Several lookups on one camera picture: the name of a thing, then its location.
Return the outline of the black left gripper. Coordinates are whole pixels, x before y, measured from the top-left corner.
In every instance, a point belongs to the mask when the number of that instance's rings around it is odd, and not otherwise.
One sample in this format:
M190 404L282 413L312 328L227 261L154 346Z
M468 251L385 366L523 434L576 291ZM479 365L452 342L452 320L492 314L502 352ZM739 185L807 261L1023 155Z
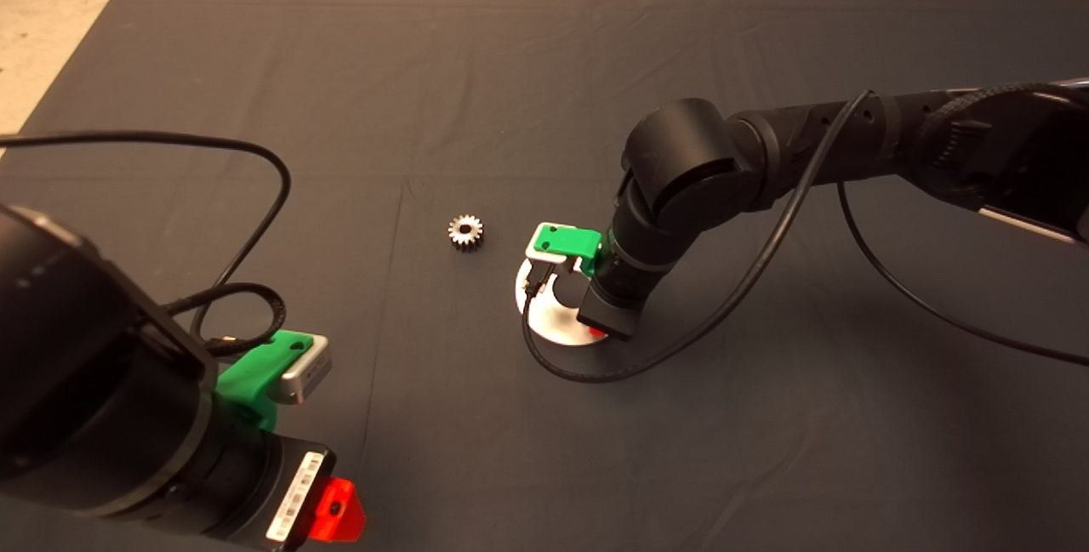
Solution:
M188 458L188 529L256 551L297 551L306 539L360 539L356 487L331 477L332 447L215 418Z

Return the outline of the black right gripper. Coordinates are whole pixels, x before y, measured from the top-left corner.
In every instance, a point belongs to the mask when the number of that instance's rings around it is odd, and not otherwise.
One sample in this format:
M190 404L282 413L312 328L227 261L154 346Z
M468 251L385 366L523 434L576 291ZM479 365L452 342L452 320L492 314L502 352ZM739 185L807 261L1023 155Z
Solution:
M656 277L594 277L577 308L577 320L594 339L634 336Z

